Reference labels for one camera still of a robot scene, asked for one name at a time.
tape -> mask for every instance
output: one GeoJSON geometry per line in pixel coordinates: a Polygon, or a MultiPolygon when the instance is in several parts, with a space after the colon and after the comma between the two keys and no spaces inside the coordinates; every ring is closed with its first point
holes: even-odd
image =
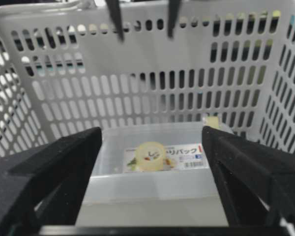
{"type": "Polygon", "coordinates": [[[164,169],[166,150],[158,142],[141,144],[135,152],[137,166],[141,171],[161,171],[164,169]]]}

product label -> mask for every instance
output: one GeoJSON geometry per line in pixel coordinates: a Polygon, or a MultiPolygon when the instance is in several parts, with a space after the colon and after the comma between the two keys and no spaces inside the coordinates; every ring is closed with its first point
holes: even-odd
{"type": "MultiPolygon", "coordinates": [[[[208,168],[201,144],[171,145],[164,148],[166,149],[164,171],[208,168]]],[[[136,165],[135,151],[135,148],[127,148],[124,151],[124,173],[142,172],[136,165]]]]}

basket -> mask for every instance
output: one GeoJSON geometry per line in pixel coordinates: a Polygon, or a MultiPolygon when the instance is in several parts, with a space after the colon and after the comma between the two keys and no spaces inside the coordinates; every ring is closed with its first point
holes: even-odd
{"type": "Polygon", "coordinates": [[[187,1],[174,39],[167,1],[0,7],[0,157],[94,126],[220,114],[295,154],[295,0],[187,1]]]}

